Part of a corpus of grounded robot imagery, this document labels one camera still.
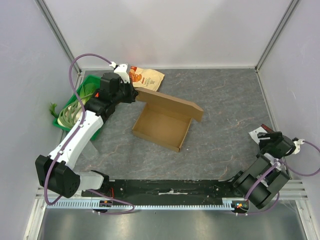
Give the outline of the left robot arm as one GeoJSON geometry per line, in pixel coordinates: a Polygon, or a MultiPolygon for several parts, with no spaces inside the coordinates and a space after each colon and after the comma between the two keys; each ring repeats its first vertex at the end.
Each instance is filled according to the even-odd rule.
{"type": "Polygon", "coordinates": [[[48,156],[39,155],[36,172],[44,193],[52,191],[59,197],[70,198],[77,191],[92,190],[99,197],[110,191],[107,175],[96,170],[76,173],[73,168],[92,136],[115,112],[119,103],[132,103],[138,92],[129,74],[115,70],[105,73],[100,86],[85,103],[81,117],[48,156]]]}

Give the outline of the brown cardboard box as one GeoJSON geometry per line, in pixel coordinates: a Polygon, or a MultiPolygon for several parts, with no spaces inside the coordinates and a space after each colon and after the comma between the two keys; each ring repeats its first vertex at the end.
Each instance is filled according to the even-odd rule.
{"type": "Polygon", "coordinates": [[[196,103],[139,87],[136,100],[145,106],[132,133],[136,137],[180,152],[192,120],[200,122],[204,110],[196,103]]]}

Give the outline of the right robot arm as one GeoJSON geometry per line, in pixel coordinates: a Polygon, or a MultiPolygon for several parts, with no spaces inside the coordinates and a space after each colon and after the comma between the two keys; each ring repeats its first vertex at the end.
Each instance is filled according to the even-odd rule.
{"type": "Polygon", "coordinates": [[[235,197],[244,196],[257,209],[263,209],[289,181],[290,176],[282,170],[280,159],[296,150],[293,140],[280,131],[268,132],[259,127],[249,132],[258,144],[256,161],[245,171],[240,171],[229,184],[235,197]]]}

